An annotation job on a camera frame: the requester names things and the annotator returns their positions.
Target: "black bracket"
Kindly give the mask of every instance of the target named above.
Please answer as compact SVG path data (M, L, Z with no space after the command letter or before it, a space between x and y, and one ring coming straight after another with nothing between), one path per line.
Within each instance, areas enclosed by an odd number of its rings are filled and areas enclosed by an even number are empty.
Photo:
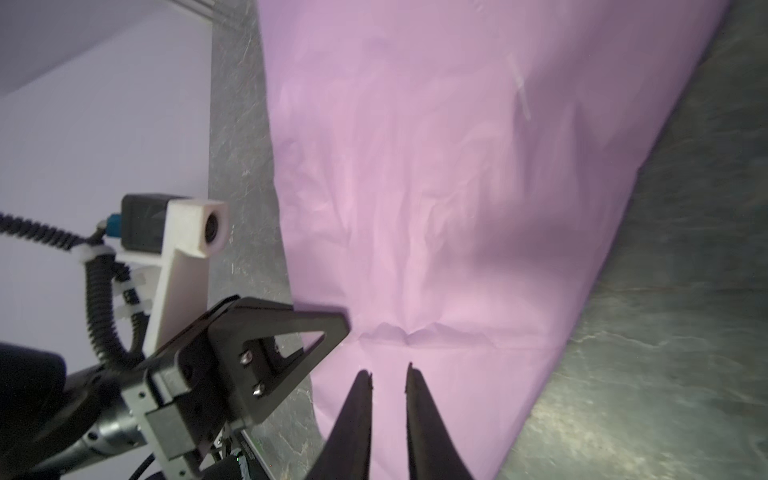
M321 332L310 347L287 358L274 337ZM234 418L233 429L263 422L277 406L349 334L341 313L296 312L283 303L243 298L208 327L208 339Z

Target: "wrinkle in cloth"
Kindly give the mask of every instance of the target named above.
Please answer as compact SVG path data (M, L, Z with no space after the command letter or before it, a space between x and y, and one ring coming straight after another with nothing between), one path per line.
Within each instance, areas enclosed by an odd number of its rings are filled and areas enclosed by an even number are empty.
M726 2L257 3L294 302L352 324L320 431L368 369L371 478L408 478L412 362L494 478Z

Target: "white wall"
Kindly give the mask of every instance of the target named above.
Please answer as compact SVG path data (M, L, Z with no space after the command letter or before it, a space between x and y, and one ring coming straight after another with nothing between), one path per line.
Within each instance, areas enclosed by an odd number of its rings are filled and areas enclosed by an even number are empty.
M210 25L163 4L0 98L0 211L89 234L128 192L205 197L210 49ZM70 372L95 364L66 253L0 237L0 305L2 341L58 352ZM70 478L127 478L146 455Z

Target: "white ceiling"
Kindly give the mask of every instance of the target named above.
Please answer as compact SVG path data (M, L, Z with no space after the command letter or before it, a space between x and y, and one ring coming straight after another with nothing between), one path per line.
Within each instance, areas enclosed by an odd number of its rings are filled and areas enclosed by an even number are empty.
M162 8L162 0L0 0L0 97Z

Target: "pink cloth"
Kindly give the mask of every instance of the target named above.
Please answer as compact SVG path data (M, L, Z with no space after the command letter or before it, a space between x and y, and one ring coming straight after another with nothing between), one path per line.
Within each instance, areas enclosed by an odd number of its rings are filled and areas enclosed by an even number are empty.
M371 478L408 478L409 362L494 478L725 4L259 0L293 298L353 326L317 422L372 372Z

